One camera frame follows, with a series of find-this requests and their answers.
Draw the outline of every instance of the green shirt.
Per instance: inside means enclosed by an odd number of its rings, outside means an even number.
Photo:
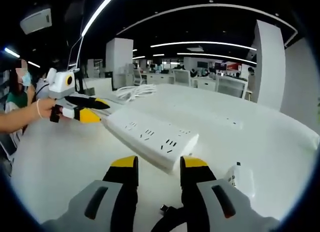
[[[12,102],[16,106],[18,106],[20,109],[23,107],[26,107],[28,104],[28,97],[26,92],[22,92],[19,95],[14,95],[13,93],[8,94],[8,98],[6,99],[6,102]]]

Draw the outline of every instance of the ceiling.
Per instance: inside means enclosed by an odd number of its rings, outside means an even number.
[[[10,47],[41,68],[55,66],[66,68],[72,45],[79,39],[83,29],[103,0],[1,0],[1,24],[4,36],[0,39],[1,50]],[[106,43],[118,36],[134,40],[134,56],[152,58],[154,54],[165,54],[165,58],[177,57],[177,53],[198,45],[168,45],[150,48],[151,45],[185,42],[211,41],[251,47],[254,40],[256,20],[263,20],[281,29],[284,41],[294,31],[287,25],[268,16],[245,9],[230,7],[189,8],[142,22],[117,35],[130,25],[147,17],[175,8],[204,5],[232,4],[250,7],[278,17],[298,28],[286,0],[113,0],[94,21],[84,37],[81,60],[105,59]],[[20,28],[24,15],[38,6],[50,5],[52,27],[25,35]],[[292,43],[301,37],[296,36]],[[201,44],[206,54],[215,54],[246,59],[248,49],[234,46]],[[75,61],[77,46],[71,53]],[[0,67],[7,66],[8,55],[0,54]]]

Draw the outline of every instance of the power strip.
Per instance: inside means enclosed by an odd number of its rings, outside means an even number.
[[[198,133],[127,106],[112,113],[105,126],[137,154],[169,172],[181,156],[190,155],[199,138]]]

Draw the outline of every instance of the bracelet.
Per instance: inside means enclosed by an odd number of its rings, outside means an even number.
[[[40,118],[43,119],[42,115],[40,114],[40,110],[39,110],[39,100],[40,100],[40,99],[38,99],[38,100],[36,101],[36,109],[38,110],[38,115],[40,116]]]

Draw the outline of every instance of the face mask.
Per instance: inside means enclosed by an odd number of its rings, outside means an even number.
[[[31,85],[31,75],[29,72],[26,72],[24,76],[21,77],[22,85],[23,86],[30,86]]]

